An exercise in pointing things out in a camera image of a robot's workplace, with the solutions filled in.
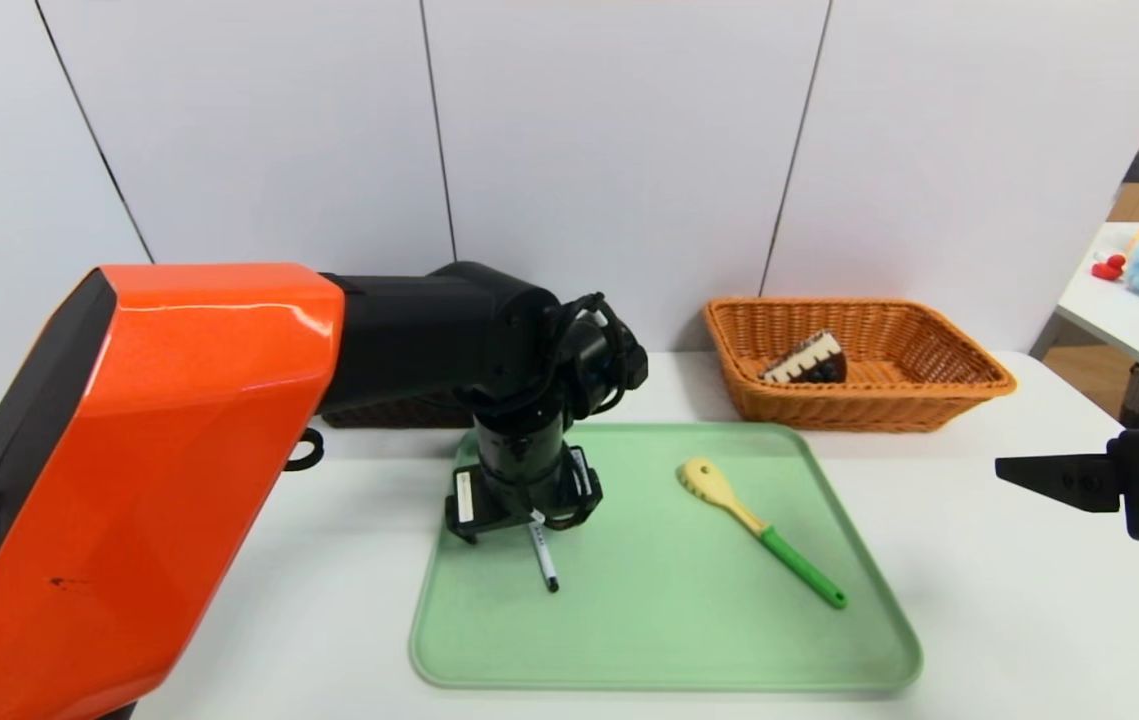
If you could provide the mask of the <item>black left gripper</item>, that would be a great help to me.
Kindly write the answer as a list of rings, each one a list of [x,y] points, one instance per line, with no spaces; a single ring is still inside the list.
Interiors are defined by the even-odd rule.
[[[449,532],[468,545],[506,527],[570,530],[603,501],[597,471],[565,441],[562,414],[478,416],[462,437],[445,500]]]

